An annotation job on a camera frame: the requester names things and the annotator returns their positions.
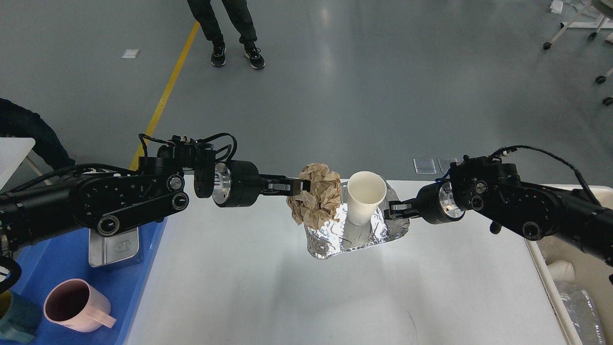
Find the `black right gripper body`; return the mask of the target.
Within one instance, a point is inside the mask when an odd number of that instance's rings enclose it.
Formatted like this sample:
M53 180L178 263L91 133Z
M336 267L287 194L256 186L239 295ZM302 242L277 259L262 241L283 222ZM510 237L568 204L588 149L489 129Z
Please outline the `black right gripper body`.
M423 186L416 196L418 215L429 224L445 224L464 218L465 211L454 200L451 183Z

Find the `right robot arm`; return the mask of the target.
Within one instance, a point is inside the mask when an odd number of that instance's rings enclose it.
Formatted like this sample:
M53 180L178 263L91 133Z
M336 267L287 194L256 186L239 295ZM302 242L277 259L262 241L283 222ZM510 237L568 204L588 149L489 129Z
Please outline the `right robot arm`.
M415 198L389 201L385 218L445 224L473 210L490 219L493 234L505 228L530 241L553 236L611 266L612 210L596 199L574 165L543 149L538 152L573 171L580 188L565 190L522 181L515 164L503 163L504 156L520 148L501 147L487 156L464 156L461 162L450 163L445 175L423 186Z

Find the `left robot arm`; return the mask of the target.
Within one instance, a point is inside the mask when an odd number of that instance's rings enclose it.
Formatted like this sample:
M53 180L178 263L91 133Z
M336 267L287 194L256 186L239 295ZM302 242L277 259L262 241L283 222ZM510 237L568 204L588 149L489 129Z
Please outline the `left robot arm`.
M100 163L77 164L35 178L3 192L1 212L1 290L17 284L22 269L12 254L78 229L109 238L151 221L161 221L188 207L184 173L193 172L198 198L219 207L247 207L259 196L297 196L311 182L285 175L261 174L235 160L237 140L216 149L218 133L205 139L173 136L162 140L141 133L144 154L136 170Z

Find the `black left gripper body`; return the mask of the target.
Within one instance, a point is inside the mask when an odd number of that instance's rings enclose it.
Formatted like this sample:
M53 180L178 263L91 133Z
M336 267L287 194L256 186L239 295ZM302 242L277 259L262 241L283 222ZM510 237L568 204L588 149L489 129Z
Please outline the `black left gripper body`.
M219 207L248 207L265 189L265 179L254 163L230 160L217 163L212 199Z

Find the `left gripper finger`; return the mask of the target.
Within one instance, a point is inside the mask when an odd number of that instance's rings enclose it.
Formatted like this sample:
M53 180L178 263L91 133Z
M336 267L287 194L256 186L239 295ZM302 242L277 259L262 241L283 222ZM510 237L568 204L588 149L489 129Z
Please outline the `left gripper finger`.
M261 195L265 196L295 196L302 192L301 185L268 185L267 188L262 190Z
M310 190L311 182L305 179L290 178L285 175L262 174L269 190Z

